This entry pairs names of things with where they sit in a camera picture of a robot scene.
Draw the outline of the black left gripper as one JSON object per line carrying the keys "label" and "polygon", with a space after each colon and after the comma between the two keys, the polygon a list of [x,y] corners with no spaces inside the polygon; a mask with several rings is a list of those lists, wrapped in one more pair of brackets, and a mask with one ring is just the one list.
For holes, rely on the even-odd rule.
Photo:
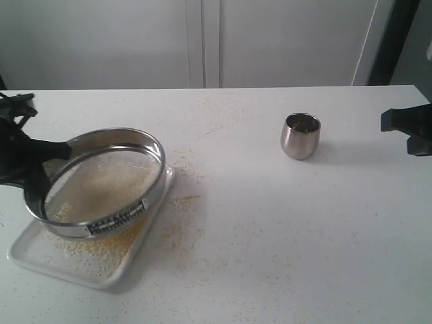
{"label": "black left gripper", "polygon": [[24,202],[36,218],[46,218],[43,203],[51,187],[42,165],[52,159],[68,160],[72,153],[66,142],[31,139],[22,127],[37,111],[19,111],[22,119],[16,123],[14,113],[1,111],[1,185],[23,190]]}

